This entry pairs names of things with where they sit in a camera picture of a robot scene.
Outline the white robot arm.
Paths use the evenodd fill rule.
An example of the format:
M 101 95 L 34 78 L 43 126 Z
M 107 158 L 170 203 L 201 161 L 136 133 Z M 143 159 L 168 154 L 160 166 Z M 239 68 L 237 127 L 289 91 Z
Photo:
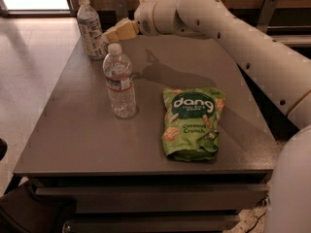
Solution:
M 264 233 L 311 233 L 311 60 L 235 17 L 221 0 L 139 0 L 106 43 L 173 34 L 215 39 L 297 128 L 273 170 Z

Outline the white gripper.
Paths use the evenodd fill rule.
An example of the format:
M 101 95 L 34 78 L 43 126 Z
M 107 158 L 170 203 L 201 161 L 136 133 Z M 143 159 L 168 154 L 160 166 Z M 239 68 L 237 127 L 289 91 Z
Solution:
M 157 36 L 159 32 L 156 29 L 154 12 L 159 1 L 162 0 L 139 0 L 139 6 L 134 12 L 135 21 L 128 18 L 121 20 L 105 31 L 101 39 L 106 44 L 112 44 L 135 38 L 139 31 L 143 35 Z

